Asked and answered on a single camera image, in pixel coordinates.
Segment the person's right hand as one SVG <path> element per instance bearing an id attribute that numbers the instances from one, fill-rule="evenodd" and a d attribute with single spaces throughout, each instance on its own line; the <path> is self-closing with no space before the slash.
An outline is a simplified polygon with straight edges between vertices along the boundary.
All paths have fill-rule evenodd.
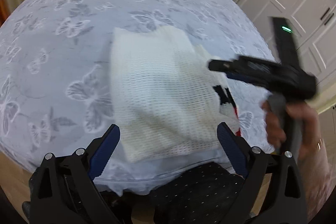
<path id="1" fill-rule="evenodd" d="M 261 108 L 265 111 L 267 141 L 273 147 L 281 148 L 288 138 L 294 137 L 294 122 L 298 121 L 302 133 L 298 160 L 303 161 L 322 148 L 318 114 L 307 103 L 288 103 L 283 122 L 274 113 L 269 101 L 264 101 Z"/>

